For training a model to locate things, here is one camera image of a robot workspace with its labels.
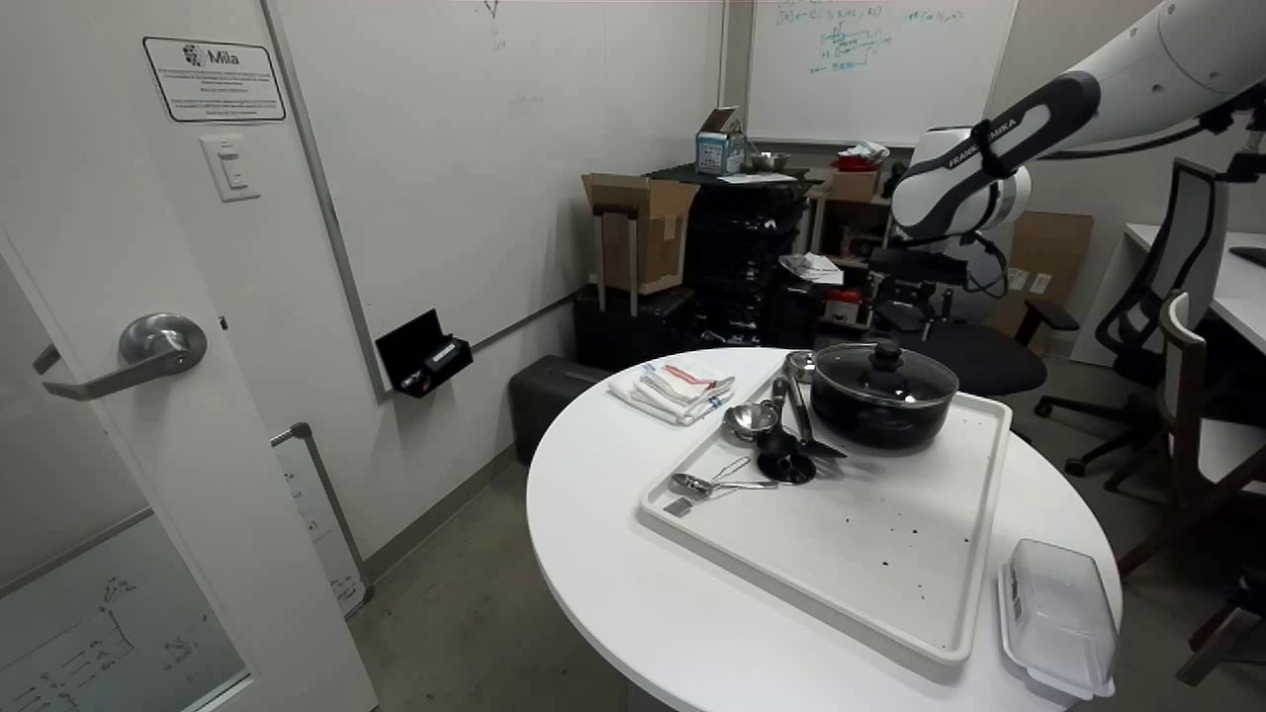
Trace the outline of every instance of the black pot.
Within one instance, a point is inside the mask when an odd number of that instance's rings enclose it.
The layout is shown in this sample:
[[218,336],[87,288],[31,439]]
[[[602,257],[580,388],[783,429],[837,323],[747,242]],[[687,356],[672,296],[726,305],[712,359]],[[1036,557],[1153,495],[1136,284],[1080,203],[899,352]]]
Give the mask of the black pot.
[[814,352],[814,416],[834,437],[866,446],[927,446],[942,430],[953,391],[958,376],[945,364],[891,342]]

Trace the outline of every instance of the whiteboard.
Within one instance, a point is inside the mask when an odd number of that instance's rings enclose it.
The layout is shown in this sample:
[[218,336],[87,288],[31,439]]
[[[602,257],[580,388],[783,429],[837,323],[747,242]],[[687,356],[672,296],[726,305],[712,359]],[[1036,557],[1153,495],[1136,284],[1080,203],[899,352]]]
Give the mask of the whiteboard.
[[585,281],[580,173],[691,164],[722,0],[271,0],[373,336]]
[[913,145],[975,122],[1015,0],[755,0],[747,131]]
[[152,513],[0,599],[0,707],[199,707],[245,665]]

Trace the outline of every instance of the door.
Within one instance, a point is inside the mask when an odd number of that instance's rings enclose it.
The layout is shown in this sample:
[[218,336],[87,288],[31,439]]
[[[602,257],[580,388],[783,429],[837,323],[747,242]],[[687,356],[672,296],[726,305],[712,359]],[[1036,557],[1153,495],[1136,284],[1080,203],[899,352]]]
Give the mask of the door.
[[[373,707],[98,12],[0,9],[0,707]],[[118,373],[142,314],[203,364],[42,388]]]

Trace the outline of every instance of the cable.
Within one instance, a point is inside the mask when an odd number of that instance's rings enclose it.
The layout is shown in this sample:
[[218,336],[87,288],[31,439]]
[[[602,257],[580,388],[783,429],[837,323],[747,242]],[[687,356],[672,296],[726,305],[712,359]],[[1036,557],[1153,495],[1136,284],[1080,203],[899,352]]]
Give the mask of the cable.
[[1111,160],[1111,156],[1139,156],[1139,149],[1153,149],[1153,145],[1181,143],[1181,139],[1190,139],[1190,136],[1198,136],[1198,131],[1201,131],[1201,122],[1181,125],[1181,131],[1173,131],[1173,136],[1146,139],[1146,143],[1128,143],[1128,145],[1057,149],[1057,156],[1045,156],[1041,164],[1087,164],[1087,160]]

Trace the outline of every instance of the round white table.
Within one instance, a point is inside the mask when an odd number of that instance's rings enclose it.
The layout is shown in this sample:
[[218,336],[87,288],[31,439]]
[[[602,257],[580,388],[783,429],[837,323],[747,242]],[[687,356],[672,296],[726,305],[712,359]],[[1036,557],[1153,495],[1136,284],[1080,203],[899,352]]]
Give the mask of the round white table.
[[[780,347],[672,356],[730,373],[745,405],[783,364]],[[1119,572],[1106,537],[1064,475],[1024,439],[1004,446],[994,511],[987,587],[967,659],[923,675],[745,576],[636,522],[636,501],[721,423],[658,423],[605,384],[574,401],[530,464],[527,526],[563,615],[634,683],[672,707],[1064,707],[1002,656],[994,572],[1019,537],[1097,557],[1119,620]]]

